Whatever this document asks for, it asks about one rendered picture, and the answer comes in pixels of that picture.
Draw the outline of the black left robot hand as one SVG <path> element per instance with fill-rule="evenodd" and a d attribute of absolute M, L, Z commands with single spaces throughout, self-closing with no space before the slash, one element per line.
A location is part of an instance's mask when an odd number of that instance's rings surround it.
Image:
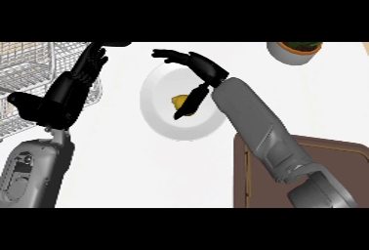
<path fill-rule="evenodd" d="M 23 92 L 8 95 L 7 102 L 26 121 L 50 129 L 69 129 L 79 117 L 89 87 L 106 61 L 101 43 L 91 42 L 72 69 L 58 75 L 42 97 Z"/>

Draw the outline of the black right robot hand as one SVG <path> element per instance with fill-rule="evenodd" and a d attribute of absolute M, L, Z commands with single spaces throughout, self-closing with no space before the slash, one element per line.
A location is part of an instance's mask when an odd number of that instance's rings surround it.
<path fill-rule="evenodd" d="M 172 118 L 178 119 L 197 111 L 209 92 L 208 87 L 212 86 L 215 88 L 219 85 L 227 78 L 228 72 L 206 57 L 194 52 L 184 54 L 174 50 L 153 49 L 151 57 L 163 58 L 165 63 L 185 65 L 203 80 L 199 87 L 191 90 L 182 105 L 174 113 Z"/>

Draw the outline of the yellow lemon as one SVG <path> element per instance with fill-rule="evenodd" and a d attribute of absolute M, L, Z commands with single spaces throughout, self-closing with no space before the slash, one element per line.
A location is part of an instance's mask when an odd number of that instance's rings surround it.
<path fill-rule="evenodd" d="M 196 112 L 196 109 L 191 105 L 191 102 L 187 100 L 187 98 L 188 98 L 187 95 L 178 95 L 171 98 L 171 103 L 175 108 L 175 112 L 174 112 L 175 119 L 178 119 L 181 116 L 190 116 Z"/>

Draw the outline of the white round plate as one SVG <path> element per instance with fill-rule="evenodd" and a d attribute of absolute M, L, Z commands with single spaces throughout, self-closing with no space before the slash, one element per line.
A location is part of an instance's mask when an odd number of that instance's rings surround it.
<path fill-rule="evenodd" d="M 203 83 L 182 65 L 162 63 L 150 72 L 140 92 L 140 109 L 144 120 L 157 134 L 174 141 L 194 141 L 208 136 L 224 122 L 210 96 L 206 96 L 191 116 L 174 119 L 171 99 L 188 95 Z"/>

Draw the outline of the grey potted plant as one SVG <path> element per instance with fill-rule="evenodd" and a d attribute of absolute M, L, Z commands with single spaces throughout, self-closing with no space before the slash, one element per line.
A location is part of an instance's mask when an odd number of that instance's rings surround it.
<path fill-rule="evenodd" d="M 309 62 L 317 52 L 321 50 L 321 46 L 317 46 L 312 51 L 302 52 L 289 48 L 281 42 L 268 42 L 267 49 L 270 55 L 280 63 L 287 65 L 302 65 Z"/>

